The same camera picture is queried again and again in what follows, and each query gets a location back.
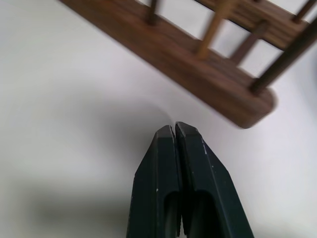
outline white surface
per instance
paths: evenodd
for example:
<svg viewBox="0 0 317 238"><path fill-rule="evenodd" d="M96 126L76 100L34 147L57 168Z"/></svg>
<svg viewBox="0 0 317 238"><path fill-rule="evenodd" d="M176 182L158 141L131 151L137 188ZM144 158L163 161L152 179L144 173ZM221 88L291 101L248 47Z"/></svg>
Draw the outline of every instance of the white surface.
<svg viewBox="0 0 317 238"><path fill-rule="evenodd" d="M197 37L209 17L190 0L162 13ZM225 25L214 47L228 56L246 32ZM258 75L278 54L259 42L242 66ZM0 237L125 237L134 172L180 120L230 171L255 237L316 238L316 67L313 47L242 130L57 1L0 0Z"/></svg>

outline wooden dowel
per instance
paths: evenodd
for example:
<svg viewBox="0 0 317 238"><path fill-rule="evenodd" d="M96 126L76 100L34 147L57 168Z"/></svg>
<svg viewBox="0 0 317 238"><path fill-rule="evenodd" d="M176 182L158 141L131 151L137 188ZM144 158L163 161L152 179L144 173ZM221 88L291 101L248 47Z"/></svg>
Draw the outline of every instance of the wooden dowel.
<svg viewBox="0 0 317 238"><path fill-rule="evenodd" d="M259 94L286 70L305 50L317 40L317 18L293 41L285 52L250 87Z"/></svg>
<svg viewBox="0 0 317 238"><path fill-rule="evenodd" d="M308 0L308 2L303 6L303 8L294 16L293 21L297 24L301 23L303 17L309 12L310 9L315 5L317 0Z"/></svg>
<svg viewBox="0 0 317 238"><path fill-rule="evenodd" d="M156 20L157 20L157 7L158 7L158 0L151 0L151 6L149 10L149 15L148 15L148 23L150 25L155 25Z"/></svg>
<svg viewBox="0 0 317 238"><path fill-rule="evenodd" d="M269 24L267 21L261 21L248 38L238 47L238 49L230 57L231 61L238 65L243 58L255 46L255 43L265 34Z"/></svg>
<svg viewBox="0 0 317 238"><path fill-rule="evenodd" d="M199 45L197 51L198 59L205 59L208 56L208 47L215 37L215 34L223 19L226 19L238 0L220 0L215 9L213 18L207 28L203 41Z"/></svg>

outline white backdrop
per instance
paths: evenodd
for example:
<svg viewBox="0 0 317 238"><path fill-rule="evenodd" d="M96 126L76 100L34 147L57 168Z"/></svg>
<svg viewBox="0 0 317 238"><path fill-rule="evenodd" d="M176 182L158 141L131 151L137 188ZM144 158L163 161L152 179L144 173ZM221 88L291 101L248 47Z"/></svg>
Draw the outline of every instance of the white backdrop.
<svg viewBox="0 0 317 238"><path fill-rule="evenodd" d="M161 13L198 38L210 14L192 0ZM213 48L246 35L226 22ZM242 67L279 54L259 42ZM134 173L155 131L183 121L229 170L255 237L316 238L317 47L272 88L276 110L242 130L59 2L0 0L0 237L125 237Z"/></svg>

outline wooden rack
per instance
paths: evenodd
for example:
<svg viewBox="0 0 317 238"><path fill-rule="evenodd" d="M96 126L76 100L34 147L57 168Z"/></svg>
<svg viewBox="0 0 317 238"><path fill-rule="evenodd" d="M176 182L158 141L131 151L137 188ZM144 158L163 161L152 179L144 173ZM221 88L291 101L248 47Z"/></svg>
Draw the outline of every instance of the wooden rack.
<svg viewBox="0 0 317 238"><path fill-rule="evenodd" d="M242 128L272 111L267 86L317 39L317 18L302 20L317 0L296 15L267 0L195 0L215 12L202 41L159 17L159 0L60 1ZM209 49L224 19L251 32L229 59ZM236 66L261 39L284 53L253 79Z"/></svg>

